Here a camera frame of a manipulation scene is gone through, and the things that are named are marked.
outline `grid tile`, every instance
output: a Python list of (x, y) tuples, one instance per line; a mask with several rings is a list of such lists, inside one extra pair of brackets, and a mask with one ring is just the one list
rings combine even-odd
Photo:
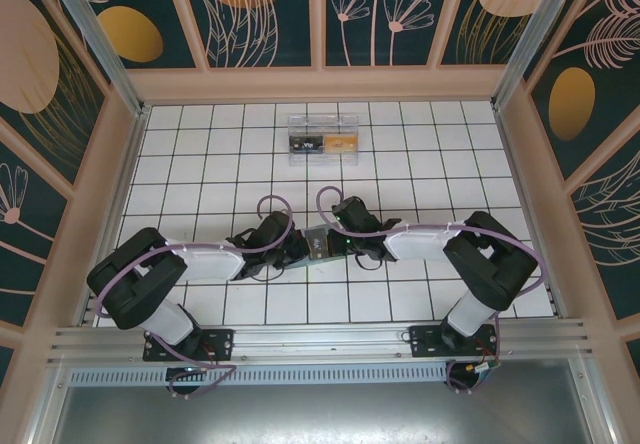
[[(358, 116), (357, 166), (289, 166), (287, 117), (307, 109)], [(152, 110), (149, 129), (119, 243), (149, 226), (180, 241), (222, 242), (257, 227), (256, 204), (271, 193), (291, 203), (298, 229), (319, 225), (315, 197), (327, 185), (361, 197), (383, 220), (442, 224), (490, 210), (518, 238), (531, 237), (488, 103), (166, 106)], [(323, 197), (326, 211), (336, 203), (333, 192)], [(386, 262), (367, 271), (350, 257), (257, 277), (268, 280), (183, 282), (170, 300), (203, 325), (412, 321), (441, 319), (466, 291), (446, 260)], [(541, 287), (501, 315), (553, 312)]]

